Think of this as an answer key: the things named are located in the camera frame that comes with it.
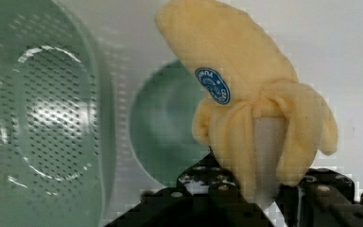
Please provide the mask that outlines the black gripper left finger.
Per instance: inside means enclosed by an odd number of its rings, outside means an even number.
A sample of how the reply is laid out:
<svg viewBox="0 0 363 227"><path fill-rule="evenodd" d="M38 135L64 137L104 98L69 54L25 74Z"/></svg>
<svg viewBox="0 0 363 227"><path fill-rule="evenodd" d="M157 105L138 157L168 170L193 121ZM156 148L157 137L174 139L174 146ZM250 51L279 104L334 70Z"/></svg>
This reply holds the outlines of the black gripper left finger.
<svg viewBox="0 0 363 227"><path fill-rule="evenodd" d="M178 177L177 185L146 191L141 201L104 227L274 227L239 193L233 174L212 153Z"/></svg>

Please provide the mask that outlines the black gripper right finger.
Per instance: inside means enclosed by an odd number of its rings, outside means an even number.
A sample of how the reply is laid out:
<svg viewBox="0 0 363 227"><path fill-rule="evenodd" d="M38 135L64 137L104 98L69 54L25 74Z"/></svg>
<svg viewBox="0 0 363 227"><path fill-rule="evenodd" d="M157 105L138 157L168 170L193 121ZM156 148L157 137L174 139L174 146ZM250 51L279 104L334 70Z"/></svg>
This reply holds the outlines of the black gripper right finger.
<svg viewBox="0 0 363 227"><path fill-rule="evenodd" d="M276 197L288 227L363 227L363 193L354 181L328 168L310 168L300 183L282 185Z"/></svg>

